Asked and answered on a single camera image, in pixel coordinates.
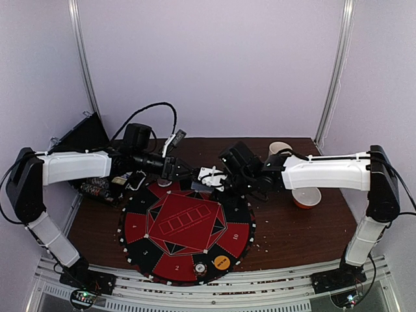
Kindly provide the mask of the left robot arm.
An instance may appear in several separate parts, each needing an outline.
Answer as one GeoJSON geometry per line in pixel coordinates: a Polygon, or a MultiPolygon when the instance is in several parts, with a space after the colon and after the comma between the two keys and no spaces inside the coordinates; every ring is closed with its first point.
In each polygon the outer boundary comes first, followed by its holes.
{"type": "Polygon", "coordinates": [[[44,187],[86,178],[121,176],[140,170],[169,181],[190,176],[190,167],[168,155],[186,133],[178,130],[172,134],[158,154],[146,151],[150,132],[148,126],[130,123],[116,149],[35,152],[23,148],[2,179],[17,217],[14,224],[25,226],[80,289],[91,286],[93,273],[88,269],[88,261],[48,215],[43,199],[44,187]]]}

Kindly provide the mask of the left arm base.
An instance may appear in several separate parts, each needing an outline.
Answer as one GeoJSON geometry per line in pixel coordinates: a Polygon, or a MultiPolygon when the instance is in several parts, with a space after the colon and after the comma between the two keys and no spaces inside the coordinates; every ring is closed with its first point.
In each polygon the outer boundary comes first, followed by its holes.
{"type": "Polygon", "coordinates": [[[114,274],[88,270],[86,277],[83,279],[80,277],[72,278],[69,274],[62,273],[59,281],[62,284],[78,289],[111,295],[116,283],[116,276],[114,274]]]}

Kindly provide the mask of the red poker chip stack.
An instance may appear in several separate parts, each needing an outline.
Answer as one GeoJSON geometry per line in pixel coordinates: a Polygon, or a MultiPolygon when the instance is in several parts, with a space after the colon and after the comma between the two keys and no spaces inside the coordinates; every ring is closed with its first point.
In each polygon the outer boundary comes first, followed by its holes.
{"type": "Polygon", "coordinates": [[[196,263],[193,270],[197,277],[205,276],[207,273],[207,265],[202,262],[196,263]]]}

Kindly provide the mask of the deck of blue cards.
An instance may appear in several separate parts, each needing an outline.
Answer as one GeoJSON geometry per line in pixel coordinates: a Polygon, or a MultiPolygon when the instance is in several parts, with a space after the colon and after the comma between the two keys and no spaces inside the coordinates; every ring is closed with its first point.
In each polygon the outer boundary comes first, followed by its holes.
{"type": "Polygon", "coordinates": [[[211,193],[213,189],[211,187],[208,187],[207,185],[204,185],[200,182],[193,181],[191,183],[191,189],[198,192],[208,192],[211,193]]]}

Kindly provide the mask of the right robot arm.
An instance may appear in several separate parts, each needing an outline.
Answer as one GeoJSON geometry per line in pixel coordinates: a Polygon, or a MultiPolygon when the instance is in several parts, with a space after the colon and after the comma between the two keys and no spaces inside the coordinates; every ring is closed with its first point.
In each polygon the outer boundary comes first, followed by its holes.
{"type": "Polygon", "coordinates": [[[398,175],[381,146],[351,155],[300,155],[291,149],[261,161],[243,142],[226,148],[219,159],[226,168],[225,190],[246,195],[306,188],[353,189],[367,193],[368,206],[333,273],[337,286],[358,276],[388,224],[400,213],[398,175]]]}

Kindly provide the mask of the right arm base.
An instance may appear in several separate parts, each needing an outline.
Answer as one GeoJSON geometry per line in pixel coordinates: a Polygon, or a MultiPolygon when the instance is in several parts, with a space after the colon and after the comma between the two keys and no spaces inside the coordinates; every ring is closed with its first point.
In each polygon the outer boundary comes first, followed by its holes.
{"type": "Polygon", "coordinates": [[[367,280],[364,270],[359,267],[336,268],[310,275],[315,294],[332,292],[354,286],[367,280]]]}

